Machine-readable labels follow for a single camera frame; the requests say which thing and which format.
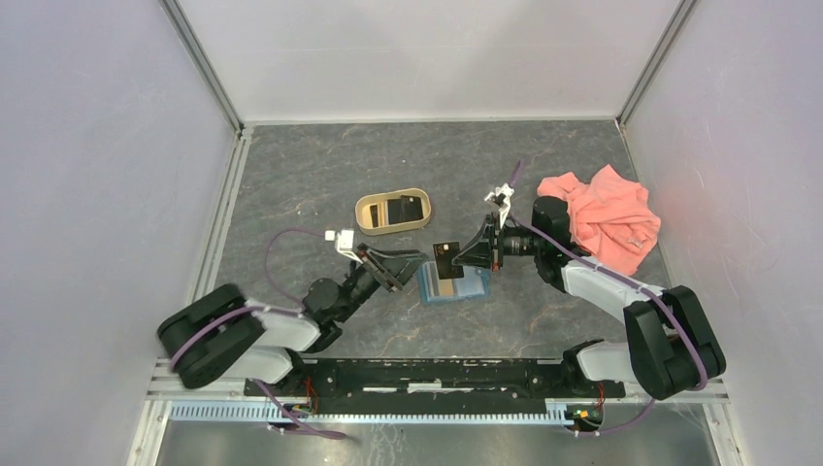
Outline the pink cloth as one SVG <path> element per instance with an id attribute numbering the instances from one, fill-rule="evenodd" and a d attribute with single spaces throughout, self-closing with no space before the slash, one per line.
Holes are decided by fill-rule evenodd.
<path id="1" fill-rule="evenodd" d="M 567 203 L 573 240 L 610 269 L 634 275 L 657 245 L 662 220 L 648 205 L 648 190 L 611 166 L 584 183 L 572 172 L 547 177 L 540 196 Z"/>

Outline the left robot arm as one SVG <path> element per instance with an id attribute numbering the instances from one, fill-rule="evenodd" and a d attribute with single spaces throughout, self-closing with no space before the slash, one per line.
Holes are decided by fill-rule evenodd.
<path id="1" fill-rule="evenodd" d="M 237 284 L 225 283 L 167 317 L 156 336 L 187 389 L 232 377 L 258 379 L 293 395 L 305 382 L 301 354 L 326 350 L 342 335 L 342 323 L 378 290 L 402 290 L 427 259 L 420 250 L 360 244 L 346 278 L 314 281 L 299 309 L 249 299 Z"/>

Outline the blue card holder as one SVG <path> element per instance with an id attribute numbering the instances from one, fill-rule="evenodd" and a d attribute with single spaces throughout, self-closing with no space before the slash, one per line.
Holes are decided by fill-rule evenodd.
<path id="1" fill-rule="evenodd" d="M 490 294 L 490 272 L 477 267 L 465 267 L 465 276 L 461 279 L 454 279 L 454 296 L 444 300 L 429 301 L 425 296 L 425 268 L 429 263 L 423 263 L 416 272 L 420 299 L 423 304 L 436 305 L 468 299 L 483 298 Z"/>

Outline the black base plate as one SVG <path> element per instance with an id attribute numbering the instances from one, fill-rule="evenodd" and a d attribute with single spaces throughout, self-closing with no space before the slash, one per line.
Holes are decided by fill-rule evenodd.
<path id="1" fill-rule="evenodd" d="M 559 359 L 307 360 L 268 385 L 283 402 L 318 402 L 320 415 L 542 414 L 547 399 L 621 398 L 623 383 L 585 380 Z"/>

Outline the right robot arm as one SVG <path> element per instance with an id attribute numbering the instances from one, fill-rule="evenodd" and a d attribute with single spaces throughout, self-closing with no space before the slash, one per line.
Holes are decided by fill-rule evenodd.
<path id="1" fill-rule="evenodd" d="M 726 372 L 725 354 L 697 294 L 684 285 L 642 283 L 604 265 L 573 240 L 565 201 L 537 198 L 527 223 L 503 211 L 487 215 L 449 263 L 498 271 L 507 256 L 533 258 L 544 283 L 624 327 L 623 343 L 592 340 L 564 352 L 560 381 L 568 393 L 584 396 L 599 382 L 636 383 L 665 400 L 698 391 Z"/>

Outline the beige card tray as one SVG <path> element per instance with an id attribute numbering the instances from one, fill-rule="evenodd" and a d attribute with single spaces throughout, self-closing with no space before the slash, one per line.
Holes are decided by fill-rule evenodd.
<path id="1" fill-rule="evenodd" d="M 429 195 L 420 188 L 370 194 L 354 208 L 355 221 L 367 236 L 382 236 L 425 227 L 431 220 Z"/>

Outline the aluminium frame rail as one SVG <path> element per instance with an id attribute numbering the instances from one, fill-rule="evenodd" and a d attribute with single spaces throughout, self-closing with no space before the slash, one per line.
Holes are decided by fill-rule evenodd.
<path id="1" fill-rule="evenodd" d="M 305 372 L 296 378 L 295 387 L 277 388 L 278 394 L 305 395 L 305 380 L 321 400 L 353 397 L 356 392 L 378 394 L 475 393 L 512 391 L 522 398 L 556 401 L 593 401 L 600 393 L 596 383 L 563 382 L 561 363 L 553 359 L 308 359 Z M 165 360 L 158 361 L 148 386 L 148 399 L 231 400 L 262 396 L 256 385 L 240 376 L 222 376 L 201 388 L 185 388 Z M 607 400 L 640 403 L 650 398 L 638 383 L 604 383 Z M 662 402 L 669 404 L 728 404 L 728 390 L 721 379 L 714 379 L 701 391 L 686 390 Z"/>

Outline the black card with numbers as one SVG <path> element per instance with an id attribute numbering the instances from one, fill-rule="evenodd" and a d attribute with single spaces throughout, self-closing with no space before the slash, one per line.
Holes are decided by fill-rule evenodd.
<path id="1" fill-rule="evenodd" d="M 455 265 L 453 260 L 460 252 L 458 242 L 443 242 L 433 245 L 437 275 L 440 280 L 461 279 L 465 276 L 464 269 Z"/>

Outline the gold card with stripe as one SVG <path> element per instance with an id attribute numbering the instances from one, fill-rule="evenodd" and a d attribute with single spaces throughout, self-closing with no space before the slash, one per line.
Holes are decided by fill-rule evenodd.
<path id="1" fill-rule="evenodd" d="M 444 300 L 454 296 L 452 279 L 441 279 L 435 263 L 425 268 L 425 296 L 429 301 Z"/>

